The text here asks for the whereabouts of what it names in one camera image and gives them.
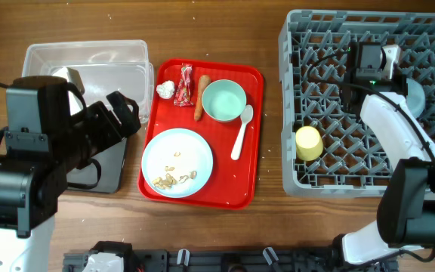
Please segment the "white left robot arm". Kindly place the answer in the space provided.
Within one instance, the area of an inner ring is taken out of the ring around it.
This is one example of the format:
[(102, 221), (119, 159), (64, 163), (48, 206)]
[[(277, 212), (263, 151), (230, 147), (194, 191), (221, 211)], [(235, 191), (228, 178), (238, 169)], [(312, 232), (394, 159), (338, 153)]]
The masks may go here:
[(140, 129), (137, 103), (118, 91), (71, 113), (77, 86), (27, 76), (6, 87), (0, 129), (0, 271), (45, 271), (59, 196), (74, 169), (100, 167), (97, 155)]

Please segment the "mint green bowl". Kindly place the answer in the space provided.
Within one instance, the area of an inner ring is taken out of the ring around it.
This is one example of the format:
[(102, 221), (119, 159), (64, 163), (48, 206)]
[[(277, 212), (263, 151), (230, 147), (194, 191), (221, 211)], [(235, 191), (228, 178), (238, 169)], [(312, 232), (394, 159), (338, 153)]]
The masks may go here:
[(203, 110), (218, 122), (231, 122), (239, 117), (247, 104), (244, 88), (229, 79), (208, 85), (202, 94)]

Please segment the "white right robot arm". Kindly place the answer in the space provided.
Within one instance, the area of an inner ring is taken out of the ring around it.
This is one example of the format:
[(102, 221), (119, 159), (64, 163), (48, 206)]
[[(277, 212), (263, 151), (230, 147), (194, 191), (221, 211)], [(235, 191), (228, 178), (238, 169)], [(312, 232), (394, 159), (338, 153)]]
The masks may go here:
[(435, 259), (435, 143), (412, 115), (407, 79), (346, 72), (341, 99), (372, 130), (393, 168), (375, 221), (346, 234), (346, 264), (366, 266), (398, 255)]

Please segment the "yellow plastic cup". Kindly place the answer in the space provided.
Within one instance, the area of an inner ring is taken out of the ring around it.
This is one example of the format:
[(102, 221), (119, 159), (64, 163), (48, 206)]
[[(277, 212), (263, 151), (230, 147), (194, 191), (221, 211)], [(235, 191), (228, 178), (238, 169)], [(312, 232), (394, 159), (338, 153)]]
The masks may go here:
[(297, 156), (303, 161), (313, 161), (323, 152), (322, 137), (312, 126), (299, 128), (295, 134), (295, 143)]

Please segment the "light blue bowl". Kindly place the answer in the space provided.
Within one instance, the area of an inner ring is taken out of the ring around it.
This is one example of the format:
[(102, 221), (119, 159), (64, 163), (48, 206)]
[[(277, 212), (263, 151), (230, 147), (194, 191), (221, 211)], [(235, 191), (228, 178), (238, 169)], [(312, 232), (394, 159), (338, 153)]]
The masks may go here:
[(426, 98), (424, 89), (421, 84), (414, 79), (407, 78), (408, 94), (406, 96), (406, 104), (411, 114), (417, 119), (424, 111)]

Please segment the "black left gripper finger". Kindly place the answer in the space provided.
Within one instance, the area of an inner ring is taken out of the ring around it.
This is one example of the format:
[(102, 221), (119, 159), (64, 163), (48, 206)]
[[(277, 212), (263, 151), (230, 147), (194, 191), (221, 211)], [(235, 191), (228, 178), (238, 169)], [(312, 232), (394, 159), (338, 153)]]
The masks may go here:
[(141, 128), (137, 103), (119, 91), (108, 94), (106, 99), (110, 102), (113, 112), (121, 123), (121, 135), (128, 138), (137, 133)]
[(68, 188), (78, 190), (94, 189), (100, 181), (102, 168), (96, 159), (89, 159), (81, 169), (74, 169), (67, 175)]

